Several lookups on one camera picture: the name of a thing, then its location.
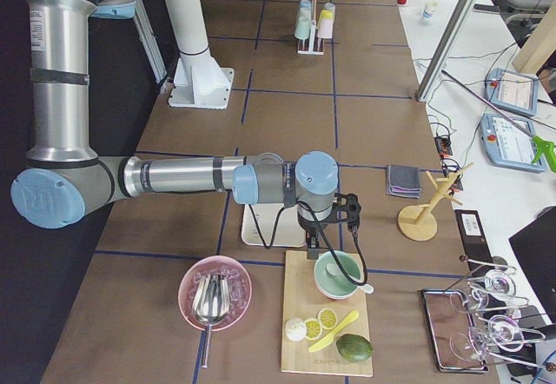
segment metal scoop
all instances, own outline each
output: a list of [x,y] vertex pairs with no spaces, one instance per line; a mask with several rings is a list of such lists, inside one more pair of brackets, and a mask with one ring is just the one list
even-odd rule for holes
[[193,299],[193,316],[205,326],[205,342],[201,367],[209,367],[209,345],[212,327],[226,318],[229,312],[228,279],[222,274],[205,275]]

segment white pillar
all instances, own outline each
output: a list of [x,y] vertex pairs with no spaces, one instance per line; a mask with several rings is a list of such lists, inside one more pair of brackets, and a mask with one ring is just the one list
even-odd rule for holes
[[165,0],[180,50],[171,106],[226,109],[233,69],[221,69],[210,56],[200,0]]

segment gray cloth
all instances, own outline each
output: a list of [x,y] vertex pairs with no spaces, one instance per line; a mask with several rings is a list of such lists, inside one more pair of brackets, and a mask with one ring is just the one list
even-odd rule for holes
[[398,197],[420,198],[419,169],[390,164],[386,167],[386,194]]

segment avocado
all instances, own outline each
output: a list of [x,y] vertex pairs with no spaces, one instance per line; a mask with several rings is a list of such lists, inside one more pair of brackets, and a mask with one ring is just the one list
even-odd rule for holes
[[338,352],[349,362],[362,362],[373,355],[371,342],[358,334],[343,334],[336,341]]

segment metal spoon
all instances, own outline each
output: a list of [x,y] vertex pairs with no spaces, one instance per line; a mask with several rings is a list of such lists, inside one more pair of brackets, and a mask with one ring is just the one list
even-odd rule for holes
[[205,326],[205,342],[201,367],[209,367],[209,345],[212,327],[223,321],[229,312],[228,279],[222,274],[203,276],[193,299],[193,316]]
[[[333,264],[333,263],[327,264],[326,270],[327,273],[329,273],[330,275],[343,275],[343,273],[340,271],[340,267],[338,267],[337,264]],[[355,278],[352,275],[349,276],[355,281],[360,281],[359,278]],[[371,286],[370,284],[363,284],[362,286],[357,286],[357,288],[363,291],[364,293],[367,293],[368,295],[374,292],[374,287]]]

